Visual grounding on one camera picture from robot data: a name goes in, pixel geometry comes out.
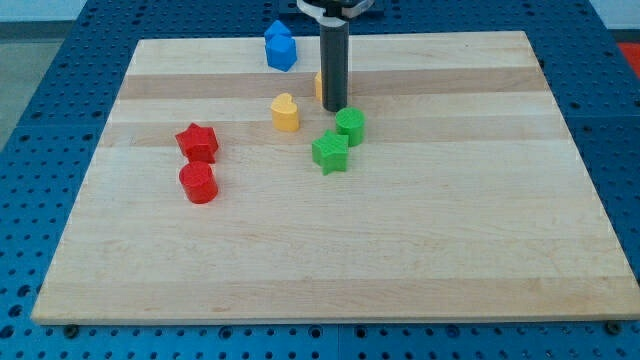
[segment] blue block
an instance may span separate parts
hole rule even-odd
[[[264,32],[264,40],[269,42],[269,40],[273,39],[276,35],[291,37],[291,30],[289,30],[289,28],[280,20],[276,20],[271,24],[271,26],[269,26],[267,31]]]
[[[276,35],[265,45],[267,63],[272,68],[289,71],[298,60],[296,54],[296,41],[283,35]]]

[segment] green block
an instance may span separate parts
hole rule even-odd
[[[347,171],[349,137],[327,130],[323,137],[311,143],[311,155],[313,162],[322,166],[323,175],[333,171]]]
[[[336,114],[336,132],[349,136],[349,146],[357,146],[364,139],[364,113],[356,108],[344,108]]]

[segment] wood grain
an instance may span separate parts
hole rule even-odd
[[[640,289],[521,32],[355,36],[346,173],[310,143],[317,38],[144,40],[32,317],[42,324],[631,319]],[[273,129],[296,96],[301,130]],[[195,206],[173,135],[214,126]]]

